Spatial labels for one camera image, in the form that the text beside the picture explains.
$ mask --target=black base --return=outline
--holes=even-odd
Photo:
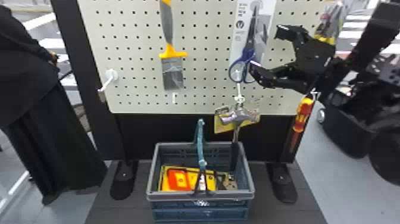
[[[354,117],[329,105],[326,106],[322,125],[326,135],[352,158],[365,157],[377,135]]]
[[[130,196],[135,186],[137,160],[119,161],[117,171],[110,188],[110,196],[114,200],[124,200]]]
[[[266,163],[275,197],[288,204],[295,204],[297,190],[285,163]]]
[[[400,134],[379,134],[373,142],[369,156],[379,176],[400,186]]]

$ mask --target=black cloth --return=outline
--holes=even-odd
[[[0,5],[0,128],[43,194],[100,185],[106,166],[58,81],[54,58]]]
[[[0,127],[11,124],[58,82],[53,56],[0,5]]]
[[[60,84],[3,131],[44,197],[100,185],[106,174]]]

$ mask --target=crate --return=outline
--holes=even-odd
[[[147,185],[156,222],[243,221],[247,219],[255,188],[242,143],[237,151],[231,142],[207,142],[204,159],[207,170],[235,175],[237,190],[212,191],[211,196],[193,191],[161,192],[158,182],[162,165],[198,167],[197,147],[191,143],[159,143],[155,147]]]

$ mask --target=yellow and gray tool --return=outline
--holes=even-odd
[[[180,89],[183,88],[182,57],[188,54],[186,52],[177,52],[172,46],[173,17],[171,0],[160,0],[160,11],[162,30],[167,42],[165,52],[160,54],[164,89]]]
[[[321,15],[321,23],[315,31],[314,39],[335,45],[346,15],[347,10],[342,0],[327,6]]]

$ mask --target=black panel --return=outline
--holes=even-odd
[[[231,141],[232,132],[214,134],[213,115],[119,114],[128,158],[151,159],[157,142],[192,142],[197,120],[205,121],[206,141]],[[248,160],[277,161],[294,116],[261,116],[258,124],[243,127],[239,140]]]
[[[51,2],[97,149],[105,160],[122,159],[123,145],[115,118],[97,94],[101,82],[77,1]]]

